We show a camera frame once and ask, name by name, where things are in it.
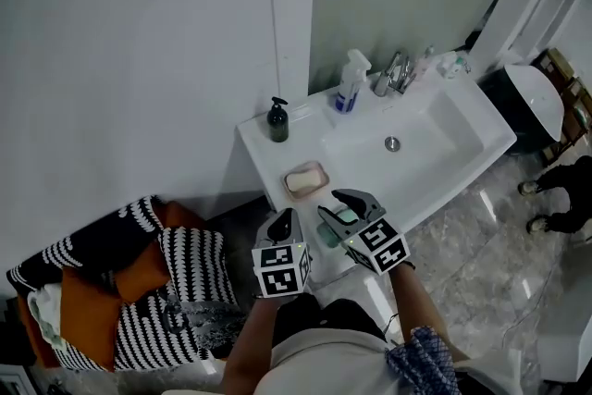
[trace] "marble floor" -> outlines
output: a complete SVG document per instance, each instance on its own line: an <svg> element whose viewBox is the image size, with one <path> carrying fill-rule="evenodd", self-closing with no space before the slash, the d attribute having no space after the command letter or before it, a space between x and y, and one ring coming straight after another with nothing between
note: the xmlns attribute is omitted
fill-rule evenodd
<svg viewBox="0 0 592 395"><path fill-rule="evenodd" d="M587 138L561 158L571 164L591 154ZM525 222L536 214L569 209L563 190L524 198L516 185L536 178L542 166L535 156L503 156L471 186L407 234L411 259L449 326L451 340L469 356L491 348L523 352L525 394L546 393L540 383L536 341L541 316L559 300L566 285L565 260L584 237L558 233L531 236ZM227 236L228 273L240 304L248 309L256 289L251 248L257 228L269 214L257 200L212 222ZM359 265L337 281L315 291L321 303L339 297L357 301L386 327L397 313L387 278L377 278ZM398 321L388 335L401 341ZM148 374L89 374L35 369L42 388L60 379L72 394L156 394L165 389L219 391L223 363L188 364Z"/></svg>

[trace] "bathroom sink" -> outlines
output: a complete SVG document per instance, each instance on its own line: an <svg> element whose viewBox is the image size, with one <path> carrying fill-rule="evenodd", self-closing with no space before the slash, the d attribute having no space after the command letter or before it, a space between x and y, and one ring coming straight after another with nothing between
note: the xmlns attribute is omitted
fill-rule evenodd
<svg viewBox="0 0 592 395"><path fill-rule="evenodd" d="M316 232L322 222L317 206L340 206L331 190L371 192L387 209L388 221L407 232L466 188L516 140L476 83L463 76L444 80L430 69L403 96L377 97L364 85L347 116L333 109L335 93L327 90L290 104L286 142L269 140L265 116L239 125L270 204L276 210L298 211L314 259L309 281L317 287L353 265L343 249L329 248ZM321 163L330 182L295 203L281 177L311 160Z"/></svg>

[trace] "dark soap bottle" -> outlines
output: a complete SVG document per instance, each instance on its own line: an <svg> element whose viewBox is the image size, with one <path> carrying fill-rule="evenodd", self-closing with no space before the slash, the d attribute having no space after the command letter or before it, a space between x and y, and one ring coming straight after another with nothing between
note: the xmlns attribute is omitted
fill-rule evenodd
<svg viewBox="0 0 592 395"><path fill-rule="evenodd" d="M281 106L288 103L279 97L272 97L271 100L274 104L267 113L269 135L274 142L284 142L288 139L288 113Z"/></svg>

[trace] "blue patterned cloth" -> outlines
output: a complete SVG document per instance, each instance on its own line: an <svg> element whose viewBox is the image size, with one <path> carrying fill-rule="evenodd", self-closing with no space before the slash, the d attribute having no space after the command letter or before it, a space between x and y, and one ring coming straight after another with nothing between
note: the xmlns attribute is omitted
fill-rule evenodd
<svg viewBox="0 0 592 395"><path fill-rule="evenodd" d="M413 395L461 395L452 354L431 327L414 329L409 342L387 351L386 356L401 386L413 387Z"/></svg>

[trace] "white spray bottle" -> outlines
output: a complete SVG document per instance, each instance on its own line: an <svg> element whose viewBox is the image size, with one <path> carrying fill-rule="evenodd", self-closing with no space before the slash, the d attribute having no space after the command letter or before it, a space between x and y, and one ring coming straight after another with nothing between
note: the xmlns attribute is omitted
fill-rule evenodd
<svg viewBox="0 0 592 395"><path fill-rule="evenodd" d="M335 108L341 114L349 114L360 91L360 85L366 79L366 71L372 67L360 50L348 51L350 62L341 71L341 82L335 99Z"/></svg>

